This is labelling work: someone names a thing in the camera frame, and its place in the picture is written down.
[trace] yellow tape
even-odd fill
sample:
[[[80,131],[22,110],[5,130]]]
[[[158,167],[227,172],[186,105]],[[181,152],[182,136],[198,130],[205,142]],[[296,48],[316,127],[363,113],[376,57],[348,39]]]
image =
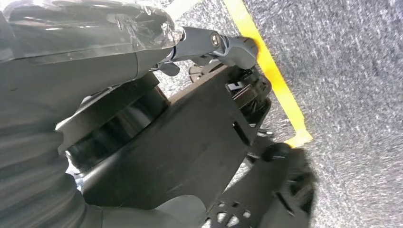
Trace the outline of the yellow tape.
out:
[[[258,64],[264,75],[271,82],[273,92],[276,95],[281,107],[284,109],[288,119],[290,120],[296,135],[287,140],[291,147],[299,147],[312,140],[312,136],[305,127],[304,115],[302,114],[297,102],[295,101],[286,82],[281,76],[276,63],[273,60],[262,36],[249,15],[248,10],[242,0],[223,0],[227,6],[228,12],[237,25],[240,33],[244,37],[255,40],[259,48]]]

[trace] gray metal arm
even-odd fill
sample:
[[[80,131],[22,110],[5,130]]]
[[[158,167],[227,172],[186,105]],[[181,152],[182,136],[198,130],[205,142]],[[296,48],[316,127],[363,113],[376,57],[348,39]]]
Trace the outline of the gray metal arm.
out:
[[[183,60],[192,60],[197,65],[204,66],[217,59],[228,66],[237,65],[242,69],[252,68],[256,64],[258,48],[250,38],[227,37],[201,28],[183,29],[183,39],[154,70],[161,70],[170,76],[177,75],[179,68],[173,62]]]

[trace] plastic wrap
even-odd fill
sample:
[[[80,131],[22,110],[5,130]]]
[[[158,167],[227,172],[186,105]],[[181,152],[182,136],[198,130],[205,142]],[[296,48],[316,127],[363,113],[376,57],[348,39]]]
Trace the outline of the plastic wrap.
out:
[[[105,0],[1,0],[0,62],[49,63],[175,46],[183,31],[151,6]]]

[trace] screw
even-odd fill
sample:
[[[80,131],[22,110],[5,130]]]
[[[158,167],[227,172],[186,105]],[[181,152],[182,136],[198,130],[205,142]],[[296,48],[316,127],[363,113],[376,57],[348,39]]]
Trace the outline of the screw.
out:
[[[218,33],[213,32],[213,33],[211,34],[211,43],[212,43],[213,46],[216,47],[216,48],[217,48],[218,46],[220,46],[221,38],[220,38],[220,36],[218,35]]]

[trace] gray carpet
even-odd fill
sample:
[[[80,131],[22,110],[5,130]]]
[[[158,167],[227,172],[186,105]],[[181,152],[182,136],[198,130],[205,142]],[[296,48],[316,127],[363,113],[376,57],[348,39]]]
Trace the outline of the gray carpet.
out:
[[[403,1],[245,3],[314,137],[304,146],[319,177],[312,227],[403,227]],[[221,0],[178,23],[238,34]],[[159,78],[168,95],[189,83],[185,72]],[[293,130],[271,97],[265,126],[282,141]]]

